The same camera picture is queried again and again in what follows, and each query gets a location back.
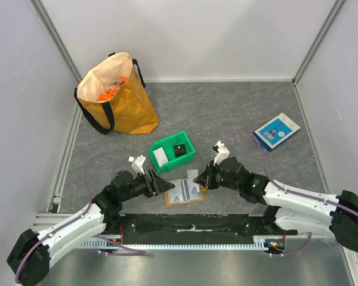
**green plastic bin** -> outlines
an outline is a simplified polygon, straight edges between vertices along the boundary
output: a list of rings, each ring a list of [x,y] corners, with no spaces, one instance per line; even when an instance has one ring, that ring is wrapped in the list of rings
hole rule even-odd
[[[180,144],[184,144],[186,146],[187,154],[180,156],[179,158],[175,158],[174,146]],[[168,163],[164,164],[162,167],[159,167],[154,155],[154,150],[157,150],[160,147],[163,148],[168,159]],[[158,174],[164,171],[171,171],[172,168],[192,161],[195,153],[196,150],[193,148],[193,145],[185,131],[181,131],[164,139],[158,140],[154,142],[149,149],[150,159],[153,162],[156,173]]]

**blue box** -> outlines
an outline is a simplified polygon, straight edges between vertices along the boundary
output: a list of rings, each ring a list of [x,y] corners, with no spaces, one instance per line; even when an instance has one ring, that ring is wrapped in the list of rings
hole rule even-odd
[[[268,151],[272,151],[282,142],[299,131],[300,127],[288,116],[281,113],[268,123],[254,131],[254,135],[260,145]]]

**orange item in bag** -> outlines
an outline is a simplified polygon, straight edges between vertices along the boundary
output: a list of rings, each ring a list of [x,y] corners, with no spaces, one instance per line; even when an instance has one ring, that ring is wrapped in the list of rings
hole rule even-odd
[[[97,98],[97,102],[109,101],[112,99],[125,82],[127,82],[127,78],[121,77],[121,79],[119,79],[115,85],[111,86],[107,91],[105,91],[100,97]]]

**bag handle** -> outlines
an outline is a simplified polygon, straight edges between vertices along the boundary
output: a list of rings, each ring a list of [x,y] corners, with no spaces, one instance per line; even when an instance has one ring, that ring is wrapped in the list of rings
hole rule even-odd
[[[115,52],[112,52],[111,54],[109,54],[109,57],[111,57],[112,55],[115,55]],[[139,68],[138,61],[135,58],[132,59],[132,64],[137,66],[139,79],[141,80],[143,88],[145,88],[146,84],[145,84],[145,82],[143,80],[141,69]]]
[[[81,102],[77,98],[77,88],[74,89],[74,98],[77,100],[77,103],[78,103],[79,107],[81,108],[82,113],[84,114],[85,118],[89,121],[89,123],[91,124],[91,126],[94,127],[95,130],[97,130],[98,132],[105,134],[105,135],[109,134],[112,130],[114,130],[115,121],[114,121],[113,110],[112,110],[112,107],[108,101],[102,102],[101,106],[103,108],[103,111],[105,112],[107,120],[109,121],[110,129],[106,129],[106,128],[102,127],[102,125],[99,124],[96,121],[96,119],[93,117],[93,115],[91,115],[91,113],[81,104]]]

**gray carpet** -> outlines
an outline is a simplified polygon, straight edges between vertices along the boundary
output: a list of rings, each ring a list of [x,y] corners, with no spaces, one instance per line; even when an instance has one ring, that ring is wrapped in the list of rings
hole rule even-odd
[[[85,163],[101,151],[115,150],[131,156],[144,154],[157,140],[185,130],[197,153],[194,160],[161,173],[164,179],[185,178],[187,169],[203,172],[214,155],[212,146],[237,128],[257,129],[284,112],[301,130],[274,151],[266,152],[270,173],[285,184],[324,192],[297,99],[290,82],[155,83],[146,91],[161,118],[149,135],[112,132],[102,135],[82,117],[63,189],[60,212],[76,212],[88,201],[82,175]],[[258,148],[249,135],[237,133],[226,143],[251,172],[263,173]],[[148,159],[145,169],[151,166]],[[122,157],[102,156],[89,167],[93,194],[100,192],[120,170],[130,170]],[[164,195],[138,197],[124,203],[125,213],[262,213],[265,208],[247,203],[237,192],[217,189],[205,201],[166,206]]]

